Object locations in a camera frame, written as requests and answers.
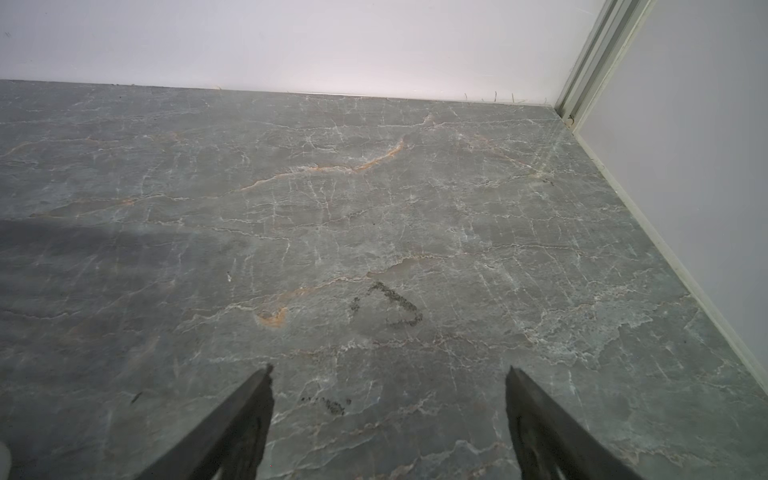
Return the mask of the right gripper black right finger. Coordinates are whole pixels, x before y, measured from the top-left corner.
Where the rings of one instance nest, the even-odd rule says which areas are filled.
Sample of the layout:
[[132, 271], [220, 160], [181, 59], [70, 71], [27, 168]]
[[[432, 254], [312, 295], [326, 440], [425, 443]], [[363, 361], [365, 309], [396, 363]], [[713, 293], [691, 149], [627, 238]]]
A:
[[523, 479], [641, 479], [523, 370], [510, 368], [505, 397], [510, 436]]

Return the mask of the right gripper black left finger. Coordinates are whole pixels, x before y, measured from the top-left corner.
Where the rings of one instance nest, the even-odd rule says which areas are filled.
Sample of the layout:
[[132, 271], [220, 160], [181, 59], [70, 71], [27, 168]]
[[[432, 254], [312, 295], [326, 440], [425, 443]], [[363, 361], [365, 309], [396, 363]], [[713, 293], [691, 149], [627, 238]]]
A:
[[273, 366], [254, 372], [140, 479], [254, 479], [274, 411]]

